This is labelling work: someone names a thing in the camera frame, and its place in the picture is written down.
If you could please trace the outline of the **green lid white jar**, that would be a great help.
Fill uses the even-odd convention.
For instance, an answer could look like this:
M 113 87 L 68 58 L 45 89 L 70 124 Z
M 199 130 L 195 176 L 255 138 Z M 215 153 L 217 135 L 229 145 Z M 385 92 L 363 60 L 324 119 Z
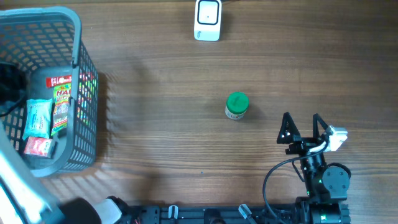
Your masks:
M 228 96 L 224 112 L 229 119 L 239 120 L 244 117 L 248 107 L 248 97 L 243 92 L 234 92 Z

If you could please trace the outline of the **green gummy candy bag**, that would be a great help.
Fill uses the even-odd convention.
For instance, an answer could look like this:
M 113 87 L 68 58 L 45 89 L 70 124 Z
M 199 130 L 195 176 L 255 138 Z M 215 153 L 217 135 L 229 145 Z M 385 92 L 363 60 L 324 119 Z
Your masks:
M 71 84 L 66 83 L 54 87 L 54 110 L 53 110 L 53 126 L 51 130 L 51 136 L 67 127 L 68 122 L 68 109 L 69 109 L 69 97 L 71 93 Z

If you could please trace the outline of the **red coffee stick sachet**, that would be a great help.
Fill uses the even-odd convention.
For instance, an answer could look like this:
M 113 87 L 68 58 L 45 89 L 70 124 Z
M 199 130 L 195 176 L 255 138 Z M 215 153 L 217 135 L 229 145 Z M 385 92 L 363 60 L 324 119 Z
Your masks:
M 71 75 L 46 78 L 46 88 L 53 88 L 58 85 L 64 85 L 72 82 Z

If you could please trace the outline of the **light teal tissue pack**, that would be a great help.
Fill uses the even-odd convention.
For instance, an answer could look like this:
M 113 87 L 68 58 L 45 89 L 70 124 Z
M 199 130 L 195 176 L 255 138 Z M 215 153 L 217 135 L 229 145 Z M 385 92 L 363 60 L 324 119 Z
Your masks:
M 28 137 L 46 139 L 50 137 L 52 104 L 53 99 L 27 100 L 27 120 L 22 136 L 24 141 Z

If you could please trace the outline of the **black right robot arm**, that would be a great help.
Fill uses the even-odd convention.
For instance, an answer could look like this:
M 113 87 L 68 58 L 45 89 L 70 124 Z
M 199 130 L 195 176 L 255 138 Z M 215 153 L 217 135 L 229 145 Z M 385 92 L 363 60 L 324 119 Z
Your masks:
M 351 222 L 347 200 L 351 171 L 339 163 L 327 163 L 324 153 L 335 152 L 347 140 L 345 128 L 326 124 L 319 114 L 313 115 L 313 135 L 302 137 L 290 113 L 284 113 L 277 137 L 287 144 L 287 155 L 298 155 L 306 197 L 297 197 L 290 215 L 280 214 L 285 223 Z

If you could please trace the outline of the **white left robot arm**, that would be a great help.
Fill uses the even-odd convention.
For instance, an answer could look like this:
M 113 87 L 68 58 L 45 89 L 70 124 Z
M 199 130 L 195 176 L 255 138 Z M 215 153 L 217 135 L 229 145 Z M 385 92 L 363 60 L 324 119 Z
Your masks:
M 1 223 L 118 223 L 113 199 L 91 204 L 83 198 L 61 203 L 33 176 L 1 125 Z

